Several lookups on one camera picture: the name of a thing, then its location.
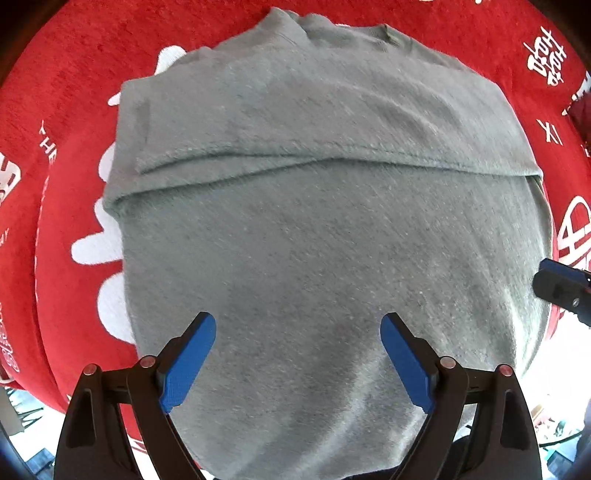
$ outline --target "cable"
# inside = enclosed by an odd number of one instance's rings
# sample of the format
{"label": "cable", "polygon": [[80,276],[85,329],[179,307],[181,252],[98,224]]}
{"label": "cable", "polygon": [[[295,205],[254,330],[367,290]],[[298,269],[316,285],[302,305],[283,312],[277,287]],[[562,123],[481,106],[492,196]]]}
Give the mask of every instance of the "cable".
{"label": "cable", "polygon": [[583,434],[583,431],[581,430],[580,432],[573,433],[572,435],[569,435],[568,437],[563,437],[561,439],[554,440],[553,442],[539,443],[538,447],[540,447],[540,448],[552,447],[554,445],[558,445],[559,443],[568,442],[569,440],[575,439],[576,437],[580,437],[582,434]]}

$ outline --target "gray t-shirt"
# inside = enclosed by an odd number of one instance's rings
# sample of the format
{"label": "gray t-shirt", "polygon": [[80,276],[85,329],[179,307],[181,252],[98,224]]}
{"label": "gray t-shirt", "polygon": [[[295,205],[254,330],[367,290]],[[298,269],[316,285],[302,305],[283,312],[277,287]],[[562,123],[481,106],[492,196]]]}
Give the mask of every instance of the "gray t-shirt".
{"label": "gray t-shirt", "polygon": [[424,416],[380,342],[398,312],[464,366],[522,375],[549,308],[541,171],[499,87],[392,28],[273,9],[128,82],[105,205],[140,354],[217,340],[172,418],[223,480],[398,464]]}

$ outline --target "red rug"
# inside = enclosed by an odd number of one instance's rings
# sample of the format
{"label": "red rug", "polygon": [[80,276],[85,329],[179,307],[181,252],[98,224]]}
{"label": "red rug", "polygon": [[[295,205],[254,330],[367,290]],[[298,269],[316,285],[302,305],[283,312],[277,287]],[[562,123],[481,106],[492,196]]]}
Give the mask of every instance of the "red rug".
{"label": "red rug", "polygon": [[0,90],[2,363],[45,403],[65,409],[89,362],[113,369],[137,359],[121,321],[121,239],[97,203],[121,83],[153,74],[165,47],[213,47],[271,6],[387,23],[496,82],[545,172],[560,258],[589,268],[591,164],[563,111],[591,80],[526,0],[70,0]]}

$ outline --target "gray cloth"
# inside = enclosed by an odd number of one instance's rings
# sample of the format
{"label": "gray cloth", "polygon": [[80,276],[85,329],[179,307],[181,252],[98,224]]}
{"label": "gray cloth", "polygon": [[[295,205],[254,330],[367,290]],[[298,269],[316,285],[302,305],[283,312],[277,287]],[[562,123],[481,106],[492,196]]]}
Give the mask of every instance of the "gray cloth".
{"label": "gray cloth", "polygon": [[398,464],[424,416],[379,339],[398,312],[522,375],[549,308],[550,210],[501,90],[385,25],[273,9],[125,84],[105,205],[140,354],[200,310],[217,340],[172,418],[223,480]]}

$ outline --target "blue gripper pad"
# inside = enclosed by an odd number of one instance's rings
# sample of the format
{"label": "blue gripper pad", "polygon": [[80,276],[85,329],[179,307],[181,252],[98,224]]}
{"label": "blue gripper pad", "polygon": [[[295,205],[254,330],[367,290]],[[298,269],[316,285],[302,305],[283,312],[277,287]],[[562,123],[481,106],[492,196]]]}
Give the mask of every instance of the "blue gripper pad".
{"label": "blue gripper pad", "polygon": [[[429,376],[411,346],[388,315],[382,318],[380,336],[410,400],[417,407],[421,407],[426,414],[431,413],[434,401],[431,397]],[[412,337],[412,334],[408,332],[407,336]]]}
{"label": "blue gripper pad", "polygon": [[164,378],[160,406],[165,413],[184,402],[215,339],[216,321],[207,314]]}

